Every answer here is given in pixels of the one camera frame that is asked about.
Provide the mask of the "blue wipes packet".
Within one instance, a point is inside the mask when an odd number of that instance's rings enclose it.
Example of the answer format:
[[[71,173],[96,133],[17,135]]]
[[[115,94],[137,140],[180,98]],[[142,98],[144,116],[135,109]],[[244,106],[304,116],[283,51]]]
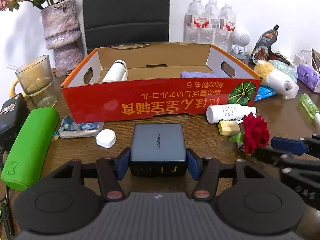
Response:
[[[272,97],[276,94],[277,94],[277,92],[274,89],[272,89],[270,87],[266,87],[266,86],[260,86],[258,89],[258,92],[256,94],[254,102]]]

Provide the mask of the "black paper bag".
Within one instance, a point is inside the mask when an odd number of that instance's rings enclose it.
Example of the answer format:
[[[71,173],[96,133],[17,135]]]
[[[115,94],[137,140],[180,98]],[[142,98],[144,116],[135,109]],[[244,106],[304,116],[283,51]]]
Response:
[[[87,51],[167,42],[170,0],[82,0]]]

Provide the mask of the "red artificial rose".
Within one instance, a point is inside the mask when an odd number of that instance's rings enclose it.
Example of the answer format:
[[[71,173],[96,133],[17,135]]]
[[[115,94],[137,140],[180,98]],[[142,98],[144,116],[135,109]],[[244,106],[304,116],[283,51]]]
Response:
[[[268,145],[270,132],[267,122],[259,115],[255,117],[253,113],[244,116],[244,130],[231,137],[230,141],[242,143],[245,155],[250,155],[257,148],[263,148]]]

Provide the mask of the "purple knit pouch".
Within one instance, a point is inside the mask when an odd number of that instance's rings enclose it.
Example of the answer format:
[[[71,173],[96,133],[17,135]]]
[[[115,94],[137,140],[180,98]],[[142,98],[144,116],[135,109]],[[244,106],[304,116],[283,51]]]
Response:
[[[214,73],[207,73],[207,72],[181,72],[182,78],[216,78],[219,77]]]

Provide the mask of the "white handheld device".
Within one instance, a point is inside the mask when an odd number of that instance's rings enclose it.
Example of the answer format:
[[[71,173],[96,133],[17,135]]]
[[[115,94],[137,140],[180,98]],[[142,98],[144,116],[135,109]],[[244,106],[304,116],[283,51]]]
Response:
[[[126,62],[122,60],[116,60],[102,79],[102,83],[126,81],[127,77],[128,70]]]

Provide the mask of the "black PISEN charger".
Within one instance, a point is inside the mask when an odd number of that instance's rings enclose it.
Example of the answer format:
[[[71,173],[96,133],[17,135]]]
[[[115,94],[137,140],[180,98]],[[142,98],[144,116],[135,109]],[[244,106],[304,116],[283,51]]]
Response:
[[[137,177],[180,177],[187,170],[181,124],[136,124],[130,147],[130,170]]]

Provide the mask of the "green spray bottle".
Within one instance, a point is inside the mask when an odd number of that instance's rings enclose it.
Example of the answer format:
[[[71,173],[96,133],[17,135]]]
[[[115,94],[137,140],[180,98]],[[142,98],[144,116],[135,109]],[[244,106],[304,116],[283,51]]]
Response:
[[[315,125],[317,127],[319,127],[320,126],[319,109],[315,105],[315,103],[311,100],[310,96],[308,96],[308,94],[306,94],[306,93],[303,93],[300,96],[300,102],[303,105],[303,107],[306,110],[306,112],[308,113],[308,115],[310,116],[310,118],[315,123]]]

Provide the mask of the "yellow white plush toy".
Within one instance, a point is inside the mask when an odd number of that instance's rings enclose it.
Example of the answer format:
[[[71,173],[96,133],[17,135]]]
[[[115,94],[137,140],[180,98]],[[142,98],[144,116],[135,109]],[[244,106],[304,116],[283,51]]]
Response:
[[[254,71],[262,78],[262,86],[272,88],[278,94],[282,95],[285,100],[296,97],[299,91],[299,85],[272,64],[264,60],[258,60]]]

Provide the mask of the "water bottle left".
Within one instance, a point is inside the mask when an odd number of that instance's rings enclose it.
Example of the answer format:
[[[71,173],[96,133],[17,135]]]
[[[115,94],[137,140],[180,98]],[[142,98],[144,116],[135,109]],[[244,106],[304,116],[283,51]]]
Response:
[[[204,23],[202,0],[193,0],[185,15],[184,42],[199,43],[199,35]]]

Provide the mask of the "yellow eraser block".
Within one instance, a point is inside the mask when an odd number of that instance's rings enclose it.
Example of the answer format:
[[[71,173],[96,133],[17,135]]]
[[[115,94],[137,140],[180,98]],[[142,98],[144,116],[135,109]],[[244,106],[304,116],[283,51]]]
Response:
[[[218,130],[221,136],[234,136],[240,133],[240,126],[236,121],[220,121]]]

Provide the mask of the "white small round case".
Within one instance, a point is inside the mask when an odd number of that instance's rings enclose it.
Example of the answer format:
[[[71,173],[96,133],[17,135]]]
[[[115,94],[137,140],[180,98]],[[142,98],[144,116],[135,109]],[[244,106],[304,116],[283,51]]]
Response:
[[[97,145],[109,149],[116,143],[116,134],[111,129],[103,129],[96,136]]]

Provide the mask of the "water bottle middle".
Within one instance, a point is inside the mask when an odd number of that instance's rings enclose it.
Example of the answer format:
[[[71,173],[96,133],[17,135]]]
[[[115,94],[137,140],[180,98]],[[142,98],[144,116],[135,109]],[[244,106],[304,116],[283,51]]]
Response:
[[[209,0],[204,8],[202,30],[200,33],[200,41],[202,44],[213,44],[215,31],[220,26],[220,11],[215,0]]]

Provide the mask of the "white plastic bottle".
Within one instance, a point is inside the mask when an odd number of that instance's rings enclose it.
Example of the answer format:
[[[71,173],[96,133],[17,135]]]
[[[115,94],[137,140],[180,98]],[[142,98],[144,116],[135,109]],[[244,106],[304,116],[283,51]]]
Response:
[[[240,104],[211,105],[206,110],[206,118],[210,124],[218,124],[220,121],[242,122],[244,116],[248,116],[250,113],[256,116],[257,109]]]

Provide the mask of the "blue white packet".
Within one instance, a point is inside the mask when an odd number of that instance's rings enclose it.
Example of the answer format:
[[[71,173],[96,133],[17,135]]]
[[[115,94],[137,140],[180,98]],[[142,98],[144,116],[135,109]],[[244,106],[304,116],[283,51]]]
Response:
[[[96,137],[103,126],[104,122],[76,123],[71,116],[66,116],[61,121],[60,128],[54,133],[53,139]]]

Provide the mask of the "black food pouch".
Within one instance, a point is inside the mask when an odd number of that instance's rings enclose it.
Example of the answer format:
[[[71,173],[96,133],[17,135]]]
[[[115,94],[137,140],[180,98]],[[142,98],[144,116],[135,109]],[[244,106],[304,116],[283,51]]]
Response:
[[[259,37],[249,58],[251,64],[256,65],[258,60],[266,61],[268,59],[271,46],[276,42],[278,37],[278,28],[279,25],[276,24],[271,30],[264,32]]]

